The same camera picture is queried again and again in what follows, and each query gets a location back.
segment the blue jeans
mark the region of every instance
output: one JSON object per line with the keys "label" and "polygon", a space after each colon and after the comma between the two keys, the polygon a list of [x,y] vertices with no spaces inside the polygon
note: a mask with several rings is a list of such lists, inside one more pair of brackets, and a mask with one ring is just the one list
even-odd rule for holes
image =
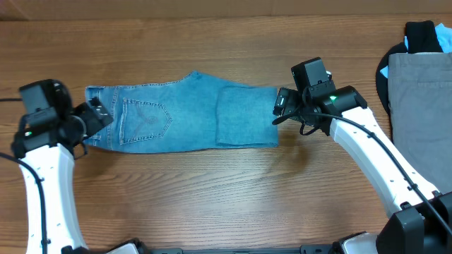
{"label": "blue jeans", "polygon": [[250,87],[194,71],[181,80],[90,86],[114,121],[85,142],[132,153],[275,147],[275,87]]}

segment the beige wall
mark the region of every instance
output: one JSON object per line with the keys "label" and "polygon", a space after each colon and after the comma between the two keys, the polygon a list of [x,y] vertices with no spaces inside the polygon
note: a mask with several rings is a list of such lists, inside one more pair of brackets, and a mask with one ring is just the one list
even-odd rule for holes
{"label": "beige wall", "polygon": [[452,13],[451,0],[0,0],[3,20]]}

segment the jeans pocket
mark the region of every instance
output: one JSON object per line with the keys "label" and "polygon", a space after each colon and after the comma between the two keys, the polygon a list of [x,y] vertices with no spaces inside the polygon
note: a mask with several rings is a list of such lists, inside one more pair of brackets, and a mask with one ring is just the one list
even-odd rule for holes
{"label": "jeans pocket", "polygon": [[122,109],[121,145],[161,138],[172,122],[170,113],[160,103],[124,98]]}

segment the black garment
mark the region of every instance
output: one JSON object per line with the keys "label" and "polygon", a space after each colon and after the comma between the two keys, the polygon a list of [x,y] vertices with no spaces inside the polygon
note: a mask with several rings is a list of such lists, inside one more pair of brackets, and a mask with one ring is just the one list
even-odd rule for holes
{"label": "black garment", "polygon": [[408,22],[405,25],[408,39],[408,49],[402,42],[389,49],[380,61],[375,73],[376,91],[379,94],[383,108],[389,111],[388,79],[380,73],[380,70],[389,64],[389,55],[395,53],[415,54],[419,52],[442,52],[436,37],[435,25],[430,20],[424,22]]}
{"label": "black garment", "polygon": [[435,24],[430,20],[424,22],[408,22],[406,24],[408,53],[442,52],[436,37]]}
{"label": "black garment", "polygon": [[375,83],[376,83],[376,92],[379,94],[381,103],[383,105],[386,113],[390,114],[389,111],[389,98],[388,98],[388,79],[381,74],[380,70],[382,68],[387,67],[389,65],[389,56],[395,53],[406,53],[408,52],[407,47],[404,42],[397,44],[396,46],[389,49],[388,53],[386,53],[380,61],[379,66],[376,69],[375,73]]}

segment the wooden tabletop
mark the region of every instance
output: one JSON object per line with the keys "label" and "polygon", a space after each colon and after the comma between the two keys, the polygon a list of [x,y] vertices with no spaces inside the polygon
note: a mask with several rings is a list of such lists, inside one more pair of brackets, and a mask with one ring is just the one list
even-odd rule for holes
{"label": "wooden tabletop", "polygon": [[[388,116],[375,71],[402,41],[407,21],[452,26],[451,15],[304,16],[0,22],[0,97],[56,78],[73,104],[87,85],[177,80],[192,70],[256,86],[295,88],[290,67],[320,56],[337,87],[352,85],[382,129]],[[20,102],[0,104],[0,151],[9,146]],[[278,126],[271,149],[128,155],[95,148],[76,163],[74,195],[91,248],[139,237],[151,248],[262,248],[330,243],[387,221],[350,156],[320,131]],[[0,162],[0,253],[24,253],[27,206],[18,166]]]}

